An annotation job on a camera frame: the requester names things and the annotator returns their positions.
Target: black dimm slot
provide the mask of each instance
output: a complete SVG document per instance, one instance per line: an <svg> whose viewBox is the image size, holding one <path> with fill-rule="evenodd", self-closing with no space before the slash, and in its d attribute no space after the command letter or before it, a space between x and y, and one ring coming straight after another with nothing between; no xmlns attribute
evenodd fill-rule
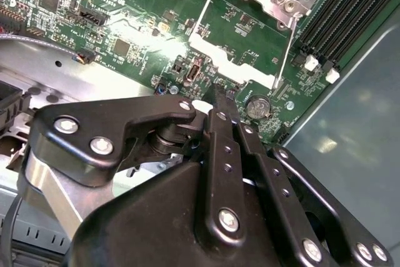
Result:
<svg viewBox="0 0 400 267"><path fill-rule="evenodd" d="M345 18L341 20L341 22L334 28L334 32L332 34L326 36L325 42L321 47L319 47L320 52L328 55L332 50L332 47L338 45L338 41L343 34L346 34L354 22L357 20L357 16L359 13L365 13L365 7L368 7L372 0L355 0L356 3L344 8L344 12L346 13Z"/></svg>
<svg viewBox="0 0 400 267"><path fill-rule="evenodd" d="M347 52L347 50L353 45L355 41L363 34L363 32L370 25L372 20L381 12L381 10L388 4L390 0L380 0L380 2L374 6L374 9L371 10L371 14L368 18L365 18L363 22L355 28L356 33L353 33L350 39L346 40L344 44L342 44L338 49L335 49L332 54L332 59L338 61L342 58L343 55Z"/></svg>
<svg viewBox="0 0 400 267"><path fill-rule="evenodd" d="M316 49L316 51L325 53L323 50L324 45L326 43L335 43L335 40L331 39L331 37L337 35L343 30L341 24L348 20L348 15L351 14L354 9L357 10L356 5L359 1L360 0L344 0L341 3L338 16L329 18L325 25L325 28L328 29L328 31L320 35L318 39L312 43L312 46Z"/></svg>
<svg viewBox="0 0 400 267"><path fill-rule="evenodd" d="M358 24L362 22L363 19L368 19L371 10L375 10L375 8L372 8L371 6L376 2L379 3L379 1L380 0L362 0L359 9L356 12L353 12L352 16L350 16L344 24L343 29L341 29L333 38L335 43L330 41L330 46L324 49L324 53L328 55L328 57L331 57L333 52L340 47L343 41L349 36L350 32L358 30Z"/></svg>
<svg viewBox="0 0 400 267"><path fill-rule="evenodd" d="M327 0L320 8L316 19L312 20L310 24L307 25L306 30L303 32L301 36L301 41L308 44L308 40L310 37L314 36L316 31L319 31L324 22L326 21L327 16L331 13L333 7L340 0Z"/></svg>

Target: screw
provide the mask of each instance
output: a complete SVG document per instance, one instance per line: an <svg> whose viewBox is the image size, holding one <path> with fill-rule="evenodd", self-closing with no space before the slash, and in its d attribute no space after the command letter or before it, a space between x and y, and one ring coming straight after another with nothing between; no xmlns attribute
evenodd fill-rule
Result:
<svg viewBox="0 0 400 267"><path fill-rule="evenodd" d="M253 129L248 125L244 126L244 130L247 132L247 134L252 134L253 133L253 131L252 131Z"/></svg>
<svg viewBox="0 0 400 267"><path fill-rule="evenodd" d="M366 259L368 261L372 261L373 256L369 252L368 248L366 248L365 245L363 245L361 243L357 243L357 248L358 248L358 251L361 253L361 256L363 256L364 259Z"/></svg>
<svg viewBox="0 0 400 267"><path fill-rule="evenodd" d="M288 102L285 104L285 108L286 108L288 111L292 111L292 110L294 109L294 102L293 102L293 101L288 101Z"/></svg>
<svg viewBox="0 0 400 267"><path fill-rule="evenodd" d="M288 1L284 5L285 11L288 13L291 13L294 11L294 3L292 1Z"/></svg>
<svg viewBox="0 0 400 267"><path fill-rule="evenodd" d="M90 142L90 148L98 154L106 156L107 154L112 153L114 147L110 140L103 137L94 138Z"/></svg>
<svg viewBox="0 0 400 267"><path fill-rule="evenodd" d="M169 92L172 95L176 95L179 92L179 88L177 86L172 86L172 87L169 88Z"/></svg>
<svg viewBox="0 0 400 267"><path fill-rule="evenodd" d="M217 116L219 117L219 119L222 119L222 120L226 121L226 116L225 116L224 113L218 112L218 113L217 113Z"/></svg>
<svg viewBox="0 0 400 267"><path fill-rule="evenodd" d="M382 248L380 248L378 245L375 245L375 244L372 246L372 248L375 251L375 253L379 259L381 259L382 261L385 261L385 262L388 260L388 257L386 256L386 254L382 250Z"/></svg>
<svg viewBox="0 0 400 267"><path fill-rule="evenodd" d="M280 154L283 158L285 158L285 159L288 159L288 158L289 158L288 153L285 152L285 150L283 150L283 149L280 149L280 150L279 150L279 154Z"/></svg>
<svg viewBox="0 0 400 267"><path fill-rule="evenodd" d="M181 101L181 102L179 103L179 106L180 106L181 108L185 109L186 111L190 111L190 104L188 104L188 103L185 102L185 101Z"/></svg>
<svg viewBox="0 0 400 267"><path fill-rule="evenodd" d="M160 170L165 170L167 168L167 165L165 165L164 163L159 163L157 165L157 168L160 169Z"/></svg>
<svg viewBox="0 0 400 267"><path fill-rule="evenodd" d="M79 128L77 122L71 118L57 119L56 122L54 122L54 127L60 133L64 133L64 134L76 133L76 131Z"/></svg>
<svg viewBox="0 0 400 267"><path fill-rule="evenodd" d="M239 221L235 214L228 209L222 209L219 211L219 222L224 229L234 233L239 229Z"/></svg>
<svg viewBox="0 0 400 267"><path fill-rule="evenodd" d="M302 242L302 245L311 259L313 259L315 262L321 262L323 256L314 242L312 242L310 239L305 239Z"/></svg>

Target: black cable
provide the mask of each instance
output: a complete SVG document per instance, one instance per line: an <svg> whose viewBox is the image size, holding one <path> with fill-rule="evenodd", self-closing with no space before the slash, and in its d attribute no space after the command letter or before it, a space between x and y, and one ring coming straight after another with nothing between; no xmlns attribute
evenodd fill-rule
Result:
<svg viewBox="0 0 400 267"><path fill-rule="evenodd" d="M14 201L12 202L9 210L7 211L6 216L4 217L4 222L2 224L2 231L1 231L1 254L2 254L2 263L4 267L13 267L13 251L12 251L12 244L13 244L13 231L15 220L17 219L19 207L21 206L23 199L20 195L17 194L15 196Z"/></svg>

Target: motherboard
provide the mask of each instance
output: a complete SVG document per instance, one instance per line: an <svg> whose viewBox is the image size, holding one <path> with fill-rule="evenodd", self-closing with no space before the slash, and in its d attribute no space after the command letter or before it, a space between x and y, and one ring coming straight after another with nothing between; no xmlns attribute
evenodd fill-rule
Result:
<svg viewBox="0 0 400 267"><path fill-rule="evenodd" d="M52 43L157 95L202 99L218 83L242 121L280 143L399 3L0 0L0 39Z"/></svg>

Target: black mechanical arm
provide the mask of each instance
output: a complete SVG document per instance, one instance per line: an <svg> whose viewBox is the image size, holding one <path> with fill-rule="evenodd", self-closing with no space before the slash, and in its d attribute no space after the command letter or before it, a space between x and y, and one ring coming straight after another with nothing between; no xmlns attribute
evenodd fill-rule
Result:
<svg viewBox="0 0 400 267"><path fill-rule="evenodd" d="M203 100L210 111L151 96L36 113L18 188L72 239L63 266L393 266L287 149L266 151L222 87ZM113 196L117 171L171 153L183 163Z"/></svg>

